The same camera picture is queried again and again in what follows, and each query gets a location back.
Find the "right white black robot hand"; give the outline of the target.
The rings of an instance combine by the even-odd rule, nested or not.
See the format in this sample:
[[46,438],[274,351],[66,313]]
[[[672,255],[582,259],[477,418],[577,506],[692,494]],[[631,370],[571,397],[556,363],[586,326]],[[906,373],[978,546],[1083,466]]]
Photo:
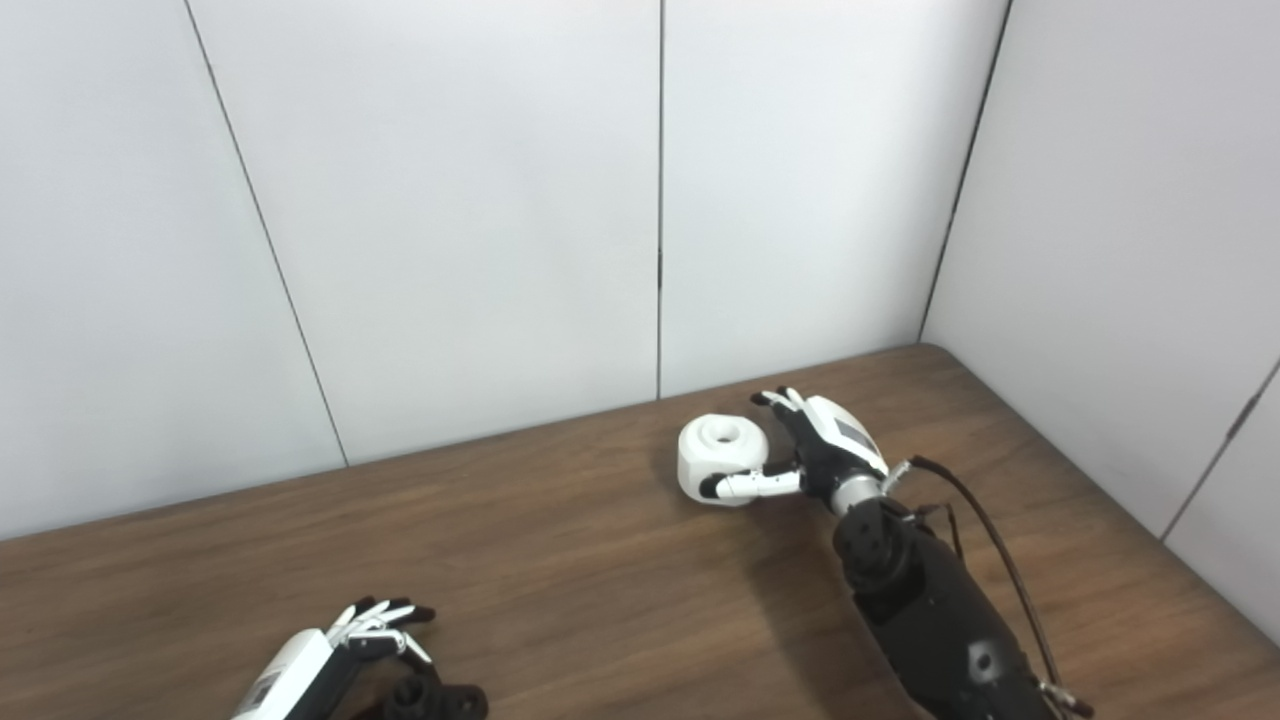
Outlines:
[[844,518],[883,496],[890,466],[867,428],[845,407],[781,386],[751,396],[771,410],[792,442],[792,459],[737,471],[716,471],[692,484],[701,503],[741,506],[758,498],[804,495]]

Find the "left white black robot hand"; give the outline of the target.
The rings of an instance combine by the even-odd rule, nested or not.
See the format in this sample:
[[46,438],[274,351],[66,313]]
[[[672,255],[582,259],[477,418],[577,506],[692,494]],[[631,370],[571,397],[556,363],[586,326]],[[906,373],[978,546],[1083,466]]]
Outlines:
[[233,719],[329,719],[361,671],[385,659],[413,670],[433,660],[403,628],[434,620],[434,609],[408,598],[366,596],[348,605],[326,628],[291,637],[259,674]]

